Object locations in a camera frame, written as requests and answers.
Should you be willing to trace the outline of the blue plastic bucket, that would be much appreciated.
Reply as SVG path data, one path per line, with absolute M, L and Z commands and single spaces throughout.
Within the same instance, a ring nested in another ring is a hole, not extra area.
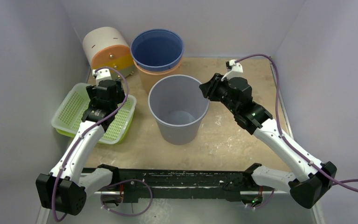
M 163 72 L 178 65 L 184 49 L 182 38 L 166 29 L 144 31 L 132 41 L 130 46 L 135 64 L 152 72 Z

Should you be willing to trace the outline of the orange printed plastic bucket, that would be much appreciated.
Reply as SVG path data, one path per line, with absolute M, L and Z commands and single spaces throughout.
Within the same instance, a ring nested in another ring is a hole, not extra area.
M 181 74 L 181 64 L 182 64 L 182 59 L 179 61 L 179 63 L 177 65 L 175 65 L 173 68 L 168 69 L 166 71 L 161 71 L 161 72 L 154 72 L 154 71 L 148 71 L 145 70 L 143 68 L 141 68 L 139 65 L 137 65 L 134 61 L 134 65 L 138 70 L 139 73 L 139 77 L 141 80 L 141 84 L 143 89 L 145 90 L 145 92 L 147 94 L 149 94 L 150 90 L 152 89 L 152 87 L 154 86 L 154 84 L 156 82 L 158 82 L 160 79 L 163 79 L 167 76 L 170 75 L 177 75 L 177 74 Z

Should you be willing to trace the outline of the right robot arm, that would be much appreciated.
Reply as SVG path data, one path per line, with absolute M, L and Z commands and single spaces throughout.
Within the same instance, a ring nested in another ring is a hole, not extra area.
M 243 177 L 249 190 L 268 186 L 290 193 L 302 207 L 310 209 L 332 187 L 337 172 L 334 163 L 322 162 L 287 137 L 272 114 L 252 97 L 252 87 L 242 77 L 223 78 L 214 74 L 199 86 L 204 98 L 221 102 L 242 129 L 265 143 L 290 168 L 290 172 L 271 169 L 255 163 Z

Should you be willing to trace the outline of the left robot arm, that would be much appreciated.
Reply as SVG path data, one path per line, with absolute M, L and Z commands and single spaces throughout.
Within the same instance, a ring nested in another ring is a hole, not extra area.
M 120 178 L 112 166 L 100 165 L 86 177 L 81 177 L 81 172 L 91 151 L 129 99 L 128 92 L 123 90 L 125 84 L 125 80 L 107 79 L 86 86 L 90 102 L 77 134 L 50 172 L 36 179 L 43 208 L 75 216 L 83 209 L 87 196 L 103 187 L 109 191 L 119 188 Z M 148 106 L 163 139 L 174 145 L 184 145 L 196 137 L 209 102 L 202 95 L 199 80 L 173 75 L 154 84 Z

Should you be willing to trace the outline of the grey plastic bucket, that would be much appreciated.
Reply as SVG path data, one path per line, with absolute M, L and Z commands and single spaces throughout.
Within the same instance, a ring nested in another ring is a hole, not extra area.
M 171 75 L 157 81 L 148 96 L 148 106 L 167 142 L 184 145 L 197 135 L 209 110 L 201 82 L 187 75 Z

